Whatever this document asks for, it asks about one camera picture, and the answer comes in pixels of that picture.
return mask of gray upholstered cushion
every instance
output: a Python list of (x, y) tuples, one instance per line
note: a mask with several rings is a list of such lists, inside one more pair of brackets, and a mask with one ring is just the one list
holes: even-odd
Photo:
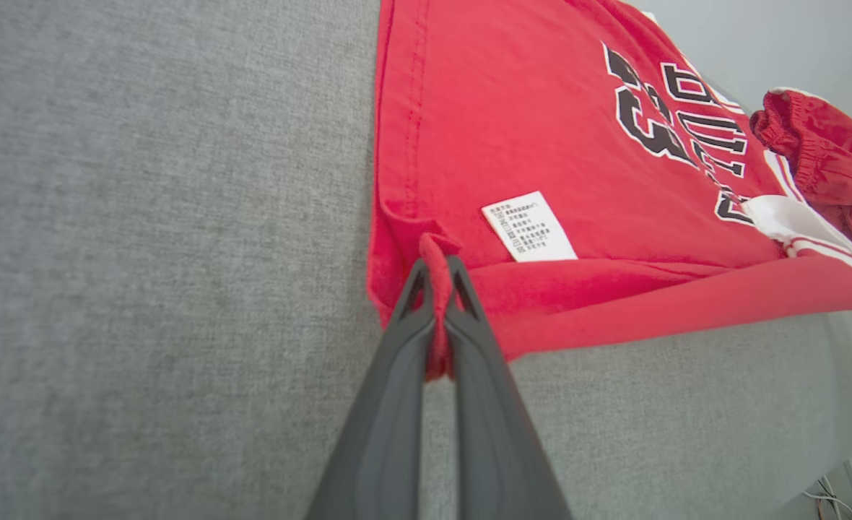
[[(0, 2), (0, 518), (304, 511), (380, 334), (378, 9)], [(577, 517), (734, 517), (851, 450), (829, 333), (796, 317), (513, 370)], [(427, 518), (455, 516), (451, 389), (426, 393)]]

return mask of white care label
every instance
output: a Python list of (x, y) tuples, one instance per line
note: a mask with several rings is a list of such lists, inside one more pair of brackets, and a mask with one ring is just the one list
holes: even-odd
[(577, 260), (541, 191), (490, 204), (481, 211), (516, 262)]

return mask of white wall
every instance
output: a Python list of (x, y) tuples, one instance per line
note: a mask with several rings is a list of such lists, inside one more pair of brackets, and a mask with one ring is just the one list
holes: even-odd
[(773, 87), (828, 99), (852, 116), (852, 0), (630, 0), (705, 76), (746, 108)]

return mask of cable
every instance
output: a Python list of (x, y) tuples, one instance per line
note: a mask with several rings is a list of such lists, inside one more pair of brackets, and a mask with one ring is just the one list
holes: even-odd
[[(823, 500), (823, 501), (835, 501), (836, 503), (840, 504), (840, 506), (846, 507), (846, 510), (849, 511), (850, 514), (852, 514), (852, 507), (847, 506), (845, 501), (842, 501), (842, 500), (840, 500), (836, 497), (829, 497), (827, 495), (812, 495), (812, 494), (808, 493), (808, 491), (802, 491), (801, 494), (805, 495), (806, 497), (812, 498), (812, 499), (818, 499), (818, 500)], [(841, 518), (839, 509), (838, 509), (838, 512), (836, 513), (836, 516), (838, 516), (838, 518)]]
[(823, 479), (825, 480), (825, 484), (827, 484), (827, 487), (825, 487), (825, 490), (827, 490), (827, 492), (830, 494), (830, 496), (835, 497), (836, 495), (833, 494), (833, 486), (830, 485), (830, 478), (827, 478), (827, 476), (825, 474), (825, 476), (823, 476)]
[[(822, 490), (825, 491), (825, 495), (831, 496), (831, 497), (836, 497), (836, 495), (833, 494), (833, 486), (831, 486), (831, 483), (830, 483), (829, 480), (827, 481), (827, 485), (825, 486), (825, 484), (821, 481), (821, 478), (818, 478), (818, 485), (820, 485)], [(840, 514), (840, 508), (838, 508), (836, 506), (836, 503), (832, 502), (830, 504), (831, 504), (831, 509), (833, 510), (833, 514), (836, 515), (838, 520), (843, 520), (843, 516), (841, 516), (841, 514)]]

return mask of red fabric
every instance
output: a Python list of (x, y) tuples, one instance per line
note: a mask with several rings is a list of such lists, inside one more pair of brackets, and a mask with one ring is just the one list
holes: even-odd
[[(699, 79), (670, 95), (666, 70), (691, 68), (633, 7), (384, 0), (378, 56), (368, 287), (384, 323), (420, 256), (443, 315), (445, 254), (468, 267), (508, 359), (852, 309), (851, 267), (786, 258), (744, 220), (740, 201), (783, 194), (763, 145)], [(736, 127), (690, 125), (697, 139), (681, 115)], [(664, 127), (674, 138), (648, 151)], [(531, 191), (578, 260), (515, 263), (484, 220)], [(437, 337), (430, 376), (448, 366)]]
[(852, 118), (798, 91), (769, 92), (750, 128), (785, 155), (808, 203), (852, 240)]

